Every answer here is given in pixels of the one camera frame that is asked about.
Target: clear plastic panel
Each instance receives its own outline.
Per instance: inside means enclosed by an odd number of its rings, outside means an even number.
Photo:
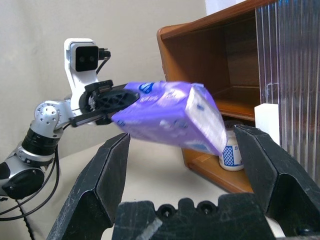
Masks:
[[[279,104],[281,146],[320,186],[320,1],[256,9],[261,103]]]

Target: white block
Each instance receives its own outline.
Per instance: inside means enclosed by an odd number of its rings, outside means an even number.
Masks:
[[[255,127],[270,135],[280,145],[279,105],[263,103],[254,108]]]

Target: wooden shelf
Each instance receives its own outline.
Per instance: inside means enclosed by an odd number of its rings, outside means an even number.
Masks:
[[[274,3],[275,1],[276,0],[246,0],[209,16],[179,26],[178,28],[163,32],[161,39],[183,36],[194,31],[219,27],[234,21],[241,21],[250,16],[255,16],[256,8]]]
[[[231,193],[253,192],[245,171],[224,170],[219,164],[218,156],[201,153],[200,156],[188,162],[187,166]]]
[[[260,104],[259,87],[232,86],[213,95],[216,106],[224,116],[255,120],[255,107]]]

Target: camera module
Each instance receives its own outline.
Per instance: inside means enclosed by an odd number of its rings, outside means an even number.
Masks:
[[[99,48],[97,46],[78,46],[75,50],[75,70],[91,71],[98,67]]]

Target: plastic wrapping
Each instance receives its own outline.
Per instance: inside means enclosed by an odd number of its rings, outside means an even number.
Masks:
[[[133,138],[220,155],[228,141],[216,104],[202,84],[131,82],[140,99],[112,120]]]

